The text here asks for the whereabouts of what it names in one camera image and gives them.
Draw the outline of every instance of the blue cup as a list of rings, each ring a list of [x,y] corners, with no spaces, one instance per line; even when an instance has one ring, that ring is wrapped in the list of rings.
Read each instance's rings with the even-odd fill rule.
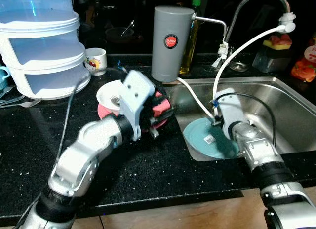
[[[6,66],[0,66],[0,90],[8,86],[7,78],[10,77],[10,71]]]

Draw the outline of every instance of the stainless steel sink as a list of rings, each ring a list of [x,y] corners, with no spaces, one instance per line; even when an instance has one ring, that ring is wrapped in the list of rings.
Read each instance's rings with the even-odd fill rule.
[[[213,79],[187,79],[201,102],[211,110]],[[185,86],[178,82],[164,85],[171,103],[177,107],[176,118],[183,132],[192,121],[207,117]],[[274,77],[222,78],[218,91],[232,87],[235,92],[254,95],[264,101],[276,117],[276,149],[279,153],[316,150],[316,106],[285,83]],[[246,118],[272,139],[272,122],[266,109],[255,100],[239,97]],[[187,143],[197,161],[215,160],[195,151]]]

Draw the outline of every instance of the white hose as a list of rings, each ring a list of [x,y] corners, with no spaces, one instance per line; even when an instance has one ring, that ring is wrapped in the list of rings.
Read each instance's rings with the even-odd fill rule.
[[[202,108],[202,110],[211,118],[214,119],[214,116],[207,110],[207,108],[202,104],[202,102],[199,100],[199,98],[196,96],[196,94],[193,92],[192,88],[188,85],[187,82],[185,82],[182,78],[177,78],[177,80],[185,85],[185,87],[189,90],[191,95],[193,96],[194,100],[198,103],[198,105]]]
[[[256,40],[266,36],[267,34],[270,34],[270,33],[274,33],[274,32],[278,32],[278,31],[284,31],[285,30],[285,26],[284,25],[280,25],[276,28],[272,28],[272,29],[269,29],[257,36],[255,36],[253,39],[247,41],[244,45],[242,45],[240,48],[238,48],[233,54],[231,54],[227,60],[223,63],[223,65],[221,66],[221,68],[219,69],[217,75],[216,75],[216,78],[215,78],[215,81],[214,81],[214,86],[213,86],[213,100],[215,99],[215,94],[217,93],[217,86],[218,86],[218,81],[219,81],[219,78],[222,74],[222,72],[224,71],[224,68],[229,64],[229,62],[238,54],[240,53],[242,50],[244,50],[247,46],[249,46],[250,44],[252,44],[253,42],[255,42]],[[217,112],[217,108],[214,108],[214,115],[217,116],[218,115],[218,112]]]

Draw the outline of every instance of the red label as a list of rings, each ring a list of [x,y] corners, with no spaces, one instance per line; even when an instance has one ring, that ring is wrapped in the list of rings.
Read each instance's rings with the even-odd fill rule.
[[[178,38],[174,34],[169,34],[164,38],[164,45],[168,49],[173,49],[178,44]]]

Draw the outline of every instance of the black countertop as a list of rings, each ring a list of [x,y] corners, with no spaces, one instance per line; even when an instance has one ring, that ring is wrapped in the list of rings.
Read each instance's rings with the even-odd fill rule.
[[[150,57],[109,57],[110,65],[124,65],[150,74]],[[215,77],[203,58],[188,77]],[[223,76],[259,76],[250,70],[230,70]],[[92,77],[76,94],[70,113],[65,146],[86,123],[98,120],[99,87],[115,80],[115,72]],[[315,103],[315,83],[283,81]],[[32,108],[0,111],[0,226],[15,223],[45,186],[59,146],[68,99],[43,101]],[[316,185],[316,151],[282,155],[286,165],[305,186]],[[198,162],[191,158],[173,116],[155,141],[148,134],[141,140],[113,151],[99,167],[79,217],[135,211],[184,203],[241,197],[241,189],[256,187],[244,159]]]

